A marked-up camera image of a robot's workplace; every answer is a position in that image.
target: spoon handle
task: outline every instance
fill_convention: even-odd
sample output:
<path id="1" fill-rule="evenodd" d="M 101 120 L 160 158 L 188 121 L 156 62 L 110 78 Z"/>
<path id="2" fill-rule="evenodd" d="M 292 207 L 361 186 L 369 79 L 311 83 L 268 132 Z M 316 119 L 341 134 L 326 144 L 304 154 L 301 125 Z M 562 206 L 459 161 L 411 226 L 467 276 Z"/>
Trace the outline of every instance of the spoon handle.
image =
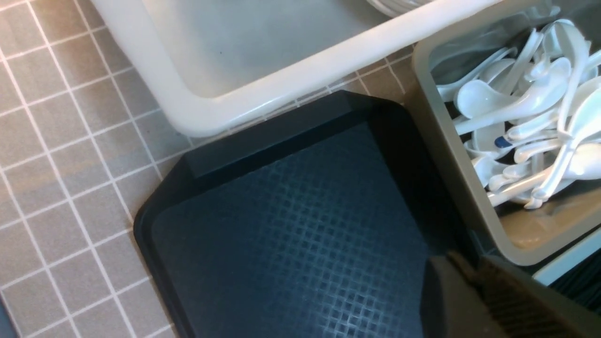
<path id="1" fill-rule="evenodd" d="M 548 170 L 541 171 L 538 174 L 528 177 L 527 179 L 521 180 L 518 183 L 514 183 L 507 188 L 497 191 L 497 192 L 489 192 L 488 198 L 490 204 L 493 207 L 498 206 L 500 204 L 505 203 L 506 201 L 511 200 L 516 195 L 519 195 L 525 191 L 532 189 L 537 186 L 540 182 L 544 181 Z"/>
<path id="2" fill-rule="evenodd" d="M 551 166 L 551 172 L 545 181 L 532 191 L 533 198 L 546 201 L 553 195 L 561 179 L 566 174 L 570 161 L 576 152 L 576 146 L 577 144 L 574 142 L 569 142 L 561 147 L 555 163 Z"/>

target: gray plastic container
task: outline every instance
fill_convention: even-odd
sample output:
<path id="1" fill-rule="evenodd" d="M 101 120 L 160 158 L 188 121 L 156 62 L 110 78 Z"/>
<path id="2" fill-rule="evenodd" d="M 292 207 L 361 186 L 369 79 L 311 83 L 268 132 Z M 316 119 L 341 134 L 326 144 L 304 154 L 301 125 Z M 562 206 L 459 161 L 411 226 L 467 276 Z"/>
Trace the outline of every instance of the gray plastic container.
<path id="1" fill-rule="evenodd" d="M 435 83 L 459 79 L 498 48 L 525 41 L 530 28 L 559 18 L 574 21 L 593 42 L 591 52 L 601 48 L 601 1 L 504 0 L 421 41 L 413 53 L 419 85 L 406 106 L 466 225 L 489 235 L 518 265 L 540 262 L 601 223 L 601 182 L 576 182 L 539 210 L 510 203 L 495 210 Z"/>

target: dark plastic object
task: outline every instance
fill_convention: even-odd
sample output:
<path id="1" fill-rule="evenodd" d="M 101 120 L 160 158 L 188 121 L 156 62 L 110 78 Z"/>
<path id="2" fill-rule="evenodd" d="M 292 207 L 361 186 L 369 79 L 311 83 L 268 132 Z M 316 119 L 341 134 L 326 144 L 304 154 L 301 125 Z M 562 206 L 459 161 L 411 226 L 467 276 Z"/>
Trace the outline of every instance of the dark plastic object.
<path id="1" fill-rule="evenodd" d="M 418 337 L 427 257 L 477 259 L 406 111 L 347 92 L 187 153 L 134 232 L 182 337 Z"/>
<path id="2" fill-rule="evenodd" d="M 601 317 L 495 256 L 478 271 L 456 253 L 426 266 L 421 319 L 429 338 L 597 338 Z"/>

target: textured tray surface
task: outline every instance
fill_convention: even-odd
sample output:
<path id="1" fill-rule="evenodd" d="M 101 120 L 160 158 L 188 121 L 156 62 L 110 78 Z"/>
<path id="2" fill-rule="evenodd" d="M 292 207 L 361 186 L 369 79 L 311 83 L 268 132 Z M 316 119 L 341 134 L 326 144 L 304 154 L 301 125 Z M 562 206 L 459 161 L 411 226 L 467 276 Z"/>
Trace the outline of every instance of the textured tray surface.
<path id="1" fill-rule="evenodd" d="M 418 337 L 429 249 L 367 124 L 163 212 L 198 337 Z"/>

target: white grout line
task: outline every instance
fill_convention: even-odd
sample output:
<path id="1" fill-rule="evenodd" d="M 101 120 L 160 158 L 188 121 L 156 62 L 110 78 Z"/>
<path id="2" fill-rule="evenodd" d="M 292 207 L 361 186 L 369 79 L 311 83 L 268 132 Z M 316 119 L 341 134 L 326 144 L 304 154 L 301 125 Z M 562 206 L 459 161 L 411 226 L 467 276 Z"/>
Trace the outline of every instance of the white grout line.
<path id="1" fill-rule="evenodd" d="M 165 326 L 165 327 L 162 327 L 162 328 L 160 328 L 160 329 L 156 330 L 155 332 L 153 332 L 153 333 L 149 334 L 149 335 L 148 335 L 148 336 L 146 336 L 145 338 L 154 338 L 154 337 L 156 337 L 156 336 L 160 335 L 161 333 L 163 333 L 163 332 L 165 332 L 165 331 L 167 331 L 167 330 L 171 329 L 171 327 L 173 327 L 173 324 L 169 324 L 169 325 L 167 325 L 167 326 Z"/>
<path id="2" fill-rule="evenodd" d="M 0 49 L 0 58 L 2 59 L 2 63 L 4 64 L 4 67 L 6 68 L 8 77 L 10 78 L 10 81 L 12 82 L 15 91 L 17 92 L 17 96 L 19 97 L 19 100 L 21 101 L 21 104 L 24 106 L 25 108 L 25 112 L 27 113 L 27 116 L 29 118 L 29 120 L 32 122 L 33 128 L 34 128 L 34 132 L 38 138 L 38 140 L 42 143 L 43 149 L 45 151 L 47 151 L 47 148 L 44 148 L 46 146 L 46 144 L 43 142 L 43 139 L 41 137 L 41 133 L 39 128 L 37 127 L 37 124 L 35 124 L 33 115 L 31 114 L 31 111 L 29 110 L 29 107 L 26 104 L 25 101 L 25 96 L 23 95 L 23 92 L 21 91 L 19 84 L 17 83 L 13 71 L 10 69 L 10 66 L 8 65 L 8 62 L 5 62 L 4 59 L 4 53 L 1 51 Z M 51 157 L 48 155 L 47 156 L 48 159 L 51 162 L 52 168 L 54 170 L 55 175 L 58 174 L 58 170 L 56 169 L 56 165 L 53 163 Z M 69 313 L 69 308 L 67 308 L 67 303 L 65 302 L 63 295 L 61 294 L 61 291 L 58 289 L 58 285 L 56 285 L 56 280 L 54 279 L 54 277 L 52 276 L 52 274 L 50 273 L 50 269 L 48 268 L 47 264 L 46 264 L 46 260 L 44 259 L 44 256 L 41 253 L 40 250 L 40 246 L 38 245 L 37 241 L 35 240 L 35 237 L 33 235 L 33 232 L 31 231 L 31 228 L 29 227 L 29 223 L 27 222 L 27 219 L 25 219 L 25 214 L 23 213 L 23 210 L 21 209 L 19 203 L 17 202 L 17 198 L 14 194 L 13 188 L 10 185 L 6 174 L 4 173 L 4 170 L 0 170 L 0 176 L 2 176 L 2 180 L 4 181 L 4 184 L 7 187 L 7 191 L 9 196 L 11 197 L 16 209 L 17 209 L 17 213 L 19 214 L 19 216 L 21 217 L 21 219 L 23 220 L 23 225 L 25 226 L 25 230 L 27 231 L 27 234 L 29 236 L 29 238 L 31 239 L 32 245 L 34 246 L 35 252 L 38 256 L 38 258 L 40 259 L 40 262 L 42 264 L 42 267 L 44 269 L 44 271 L 46 272 L 46 275 L 48 276 L 48 279 L 50 280 L 50 283 L 52 285 L 52 289 L 54 290 L 54 292 L 56 293 L 56 296 L 58 297 L 58 301 L 61 304 L 61 307 L 63 308 L 63 311 L 65 311 L 67 318 L 69 320 L 69 323 L 71 324 L 71 327 L 73 328 L 73 331 L 75 332 L 76 337 L 80 337 L 79 331 L 77 330 L 77 328 L 75 327 L 75 323 L 73 322 L 73 318 L 71 317 L 71 314 Z"/>
<path id="3" fill-rule="evenodd" d="M 61 43 L 68 42 L 68 41 L 71 41 L 71 40 L 75 40 L 76 38 L 85 37 L 85 36 L 88 36 L 90 34 L 94 34 L 95 32 L 103 30 L 105 28 L 106 28 L 106 26 L 101 26 L 101 27 L 98 27 L 98 28 L 94 28 L 91 31 L 87 31 L 87 32 L 75 34 L 75 35 L 72 35 L 70 37 L 67 37 L 67 38 L 64 38 L 64 39 L 57 40 L 57 41 L 54 41 L 52 43 L 49 43 L 48 46 L 52 47 L 52 46 L 60 45 Z M 22 56 L 27 55 L 29 53 L 41 51 L 44 48 L 48 48 L 48 46 L 41 45 L 41 46 L 34 47 L 34 48 L 32 48 L 32 49 L 30 49 L 28 51 L 25 51 L 25 52 L 19 52 L 19 53 L 16 53 L 16 54 L 9 55 L 9 56 L 6 57 L 6 61 L 12 60 L 14 58 L 22 57 Z"/>
<path id="4" fill-rule="evenodd" d="M 42 39 L 44 40 L 44 43 L 49 46 L 49 42 L 48 42 L 48 39 L 46 37 L 46 34 L 44 33 L 44 30 L 42 29 L 42 27 L 40 25 L 40 21 L 38 20 L 38 17 L 36 15 L 35 11 L 33 10 L 33 7 L 31 6 L 31 2 L 30 1 L 27 2 L 27 6 L 29 7 L 29 10 L 31 12 L 31 15 L 33 16 L 35 24 L 37 25 L 38 29 L 40 30 Z M 88 126 L 88 124 L 87 124 L 87 122 L 86 122 L 86 120 L 84 118 L 84 115 L 83 115 L 83 113 L 82 113 L 82 111 L 81 111 L 81 109 L 80 109 L 80 107 L 79 107 L 79 105 L 77 103 L 77 100 L 75 99 L 75 96 L 73 95 L 73 89 L 69 86 L 67 78 L 65 77 L 65 74 L 64 74 L 62 68 L 60 67 L 60 64 L 59 64 L 59 62 L 58 62 L 58 60 L 56 58 L 56 55 L 54 54 L 54 51 L 50 47 L 48 48 L 48 50 L 50 51 L 50 55 L 51 55 L 51 57 L 52 57 L 55 65 L 56 65 L 56 67 L 58 68 L 58 71 L 59 71 L 59 74 L 61 76 L 61 79 L 63 80 L 63 83 L 65 84 L 65 86 L 67 86 L 67 91 L 69 92 L 69 95 L 71 96 L 71 99 L 75 103 L 75 106 L 77 108 L 78 114 L 79 114 L 80 118 L 82 119 L 82 121 L 84 122 L 84 126 L 86 128 L 86 131 L 88 132 L 88 134 L 91 134 L 90 127 Z M 93 246 L 93 242 L 90 239 L 90 234 L 88 233 L 88 230 L 85 228 L 84 222 L 82 221 L 81 216 L 80 216 L 77 208 L 75 208 L 75 204 L 73 202 L 73 199 L 71 198 L 71 196 L 69 194 L 69 191 L 68 191 L 67 187 L 65 186 L 63 178 L 61 177 L 60 172 L 58 171 L 58 167 L 56 166 L 56 163 L 54 163 L 53 158 L 50 156 L 49 149 L 48 149 L 48 147 L 47 147 L 44 139 L 41 137 L 41 133 L 39 131 L 39 128 L 38 128 L 35 120 L 33 119 L 33 116 L 31 115 L 31 112 L 28 111 L 28 115 L 29 115 L 29 118 L 31 119 L 31 123 L 34 126 L 36 134 L 38 134 L 38 137 L 40 139 L 40 142 L 41 142 L 42 148 L 44 149 L 44 152 L 48 153 L 48 158 L 50 160 L 50 165 L 52 166 L 52 169 L 53 169 L 53 171 L 54 171 L 54 173 L 55 173 L 55 175 L 57 177 L 57 180 L 58 180 L 59 185 L 61 186 L 61 189 L 63 190 L 63 193 L 67 196 L 67 201 L 69 201 L 69 205 L 71 207 L 71 210 L 73 211 L 73 213 L 75 215 L 75 218 L 77 219 L 77 222 L 79 224 L 79 227 L 82 230 L 82 233 L 84 234 L 84 238 L 86 240 L 86 243 L 88 244 L 89 247 L 91 247 L 92 255 L 94 257 L 94 260 L 98 264 L 98 267 L 100 268 L 100 273 L 102 274 L 102 277 L 104 278 L 106 284 L 108 285 L 108 288 L 111 291 L 111 295 L 114 297 L 115 302 L 117 303 L 117 307 L 119 308 L 119 311 L 120 311 L 123 319 L 125 320 L 125 323 L 126 323 L 128 329 L 130 331 L 130 334 L 132 336 L 135 336 L 132 324 L 130 323 L 129 318 L 126 315 L 125 310 L 123 309 L 123 306 L 121 305 L 121 302 L 120 302 L 119 298 L 115 295 L 115 288 L 112 285 L 111 279 L 109 278 L 109 276 L 108 276 L 108 274 L 106 272 L 106 268 L 104 267 L 102 261 L 100 260 L 100 257 L 98 256 L 98 252 L 96 251 L 96 249 Z M 100 149 L 98 148 L 98 144 L 96 144 L 96 141 L 95 141 L 94 138 L 92 138 L 92 143 L 94 145 L 94 148 L 95 148 L 96 152 L 100 156 L 100 160 L 102 161 L 102 164 L 103 164 L 103 166 L 105 168 L 105 171 L 108 173 L 109 178 L 112 179 L 112 184 L 114 185 L 114 187 L 115 187 L 115 189 L 117 191 L 117 195 L 119 196 L 121 204 L 125 208 L 128 216 L 129 216 L 129 218 L 131 220 L 132 217 L 131 217 L 131 214 L 129 212 L 129 209 L 126 207 L 125 202 L 123 201 L 123 198 L 120 196 L 120 192 L 117 189 L 117 185 L 114 182 L 112 174 L 110 173 L 109 168 L 108 168 L 108 166 L 106 164 L 106 161 L 104 161 L 104 158 L 102 157 L 102 153 L 100 152 Z M 75 322 L 73 322 L 72 317 L 70 319 L 70 322 L 72 323 L 72 326 L 73 326 L 73 329 L 75 330 L 76 335 L 79 336 L 79 332 L 78 332 L 78 330 L 76 328 Z"/>
<path id="5" fill-rule="evenodd" d="M 6 297 L 4 296 L 4 293 L 2 292 L 2 290 L 0 290 L 0 298 L 6 300 Z M 23 334 L 21 333 L 21 329 L 16 324 L 16 322 L 17 322 L 16 318 L 14 317 L 13 310 L 11 309 L 8 301 L 4 302 L 4 308 L 6 309 L 6 312 L 8 313 L 8 317 L 9 317 L 11 323 L 13 324 L 14 329 L 17 330 L 17 337 L 23 337 Z"/>

